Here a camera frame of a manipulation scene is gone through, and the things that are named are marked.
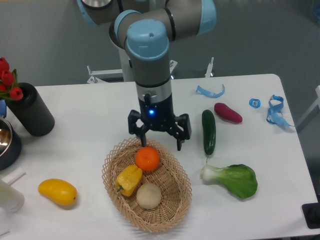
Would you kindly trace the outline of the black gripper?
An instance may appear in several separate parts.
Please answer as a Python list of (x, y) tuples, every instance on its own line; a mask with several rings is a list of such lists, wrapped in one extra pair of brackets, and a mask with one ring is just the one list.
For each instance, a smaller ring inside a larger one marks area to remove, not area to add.
[(188, 114), (175, 116), (173, 98), (168, 98), (146, 104), (138, 100), (140, 112), (130, 111), (128, 115), (128, 132), (140, 139), (142, 147), (147, 145), (146, 132), (148, 130), (167, 132), (176, 139), (177, 150), (182, 149), (185, 140), (191, 137), (192, 129)]

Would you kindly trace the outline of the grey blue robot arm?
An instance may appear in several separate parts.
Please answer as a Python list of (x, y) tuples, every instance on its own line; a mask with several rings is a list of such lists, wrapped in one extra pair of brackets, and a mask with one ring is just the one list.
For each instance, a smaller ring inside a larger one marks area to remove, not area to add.
[(146, 145), (146, 132), (166, 132), (181, 148), (191, 136), (187, 114), (173, 110), (170, 42), (211, 31), (217, 11), (211, 0), (166, 0), (152, 9), (147, 0), (80, 0), (84, 19), (110, 23), (109, 36), (124, 50), (135, 81), (140, 110), (128, 115), (128, 131)]

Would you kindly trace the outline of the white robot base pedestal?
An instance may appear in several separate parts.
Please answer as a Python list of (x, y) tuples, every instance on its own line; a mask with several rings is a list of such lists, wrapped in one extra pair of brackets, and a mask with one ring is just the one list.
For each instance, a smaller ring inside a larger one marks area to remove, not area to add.
[(118, 53), (124, 82), (134, 82), (135, 80), (133, 69), (131, 67), (131, 59), (129, 58), (126, 51), (120, 47), (118, 48)]

